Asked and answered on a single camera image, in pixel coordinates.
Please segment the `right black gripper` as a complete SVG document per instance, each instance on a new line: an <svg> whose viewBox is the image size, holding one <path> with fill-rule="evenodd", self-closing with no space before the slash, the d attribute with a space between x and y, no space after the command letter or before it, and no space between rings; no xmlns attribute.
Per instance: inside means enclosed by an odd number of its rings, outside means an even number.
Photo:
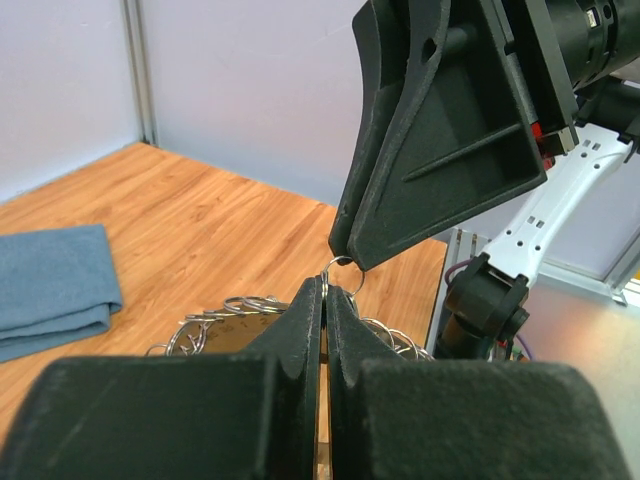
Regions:
<svg viewBox="0 0 640 480"><path fill-rule="evenodd" d="M540 153L579 143L544 1L367 1L352 30L363 102L336 257L369 270L537 187Z"/></svg>

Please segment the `metal disc with keyrings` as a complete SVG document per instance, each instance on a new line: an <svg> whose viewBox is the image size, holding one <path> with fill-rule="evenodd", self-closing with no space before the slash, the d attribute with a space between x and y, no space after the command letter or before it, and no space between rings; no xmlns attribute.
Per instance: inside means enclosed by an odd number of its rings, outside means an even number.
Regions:
<svg viewBox="0 0 640 480"><path fill-rule="evenodd" d="M317 277L320 291L313 292L309 299L285 302L273 295L231 296L218 309L188 314L168 340L149 346L145 354L192 356L236 352L269 329L286 346L295 340L306 344L310 337L321 335L324 301L331 286L330 268L350 261L347 256L329 261Z"/></svg>

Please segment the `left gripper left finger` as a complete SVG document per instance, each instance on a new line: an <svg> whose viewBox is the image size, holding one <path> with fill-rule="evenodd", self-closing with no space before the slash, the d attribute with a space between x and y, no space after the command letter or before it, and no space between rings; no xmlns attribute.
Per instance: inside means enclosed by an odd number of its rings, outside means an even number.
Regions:
<svg viewBox="0 0 640 480"><path fill-rule="evenodd" d="M236 353L68 357L37 377L5 479L311 479L321 335Z"/></svg>

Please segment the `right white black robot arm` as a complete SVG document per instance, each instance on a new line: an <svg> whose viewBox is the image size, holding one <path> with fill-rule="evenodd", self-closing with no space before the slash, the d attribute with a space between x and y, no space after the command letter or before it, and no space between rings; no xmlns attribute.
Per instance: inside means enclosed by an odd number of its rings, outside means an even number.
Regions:
<svg viewBox="0 0 640 480"><path fill-rule="evenodd" d="M511 347L547 249L586 194L639 149L635 1L368 1L352 21L363 107L329 235L367 271L518 196L445 275L438 359Z"/></svg>

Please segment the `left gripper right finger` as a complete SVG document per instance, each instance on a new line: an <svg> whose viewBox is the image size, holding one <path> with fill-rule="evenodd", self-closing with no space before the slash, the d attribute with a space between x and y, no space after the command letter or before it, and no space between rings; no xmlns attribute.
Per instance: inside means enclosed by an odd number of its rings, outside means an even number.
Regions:
<svg viewBox="0 0 640 480"><path fill-rule="evenodd" d="M562 364L406 360L325 299L337 479L626 479L594 388Z"/></svg>

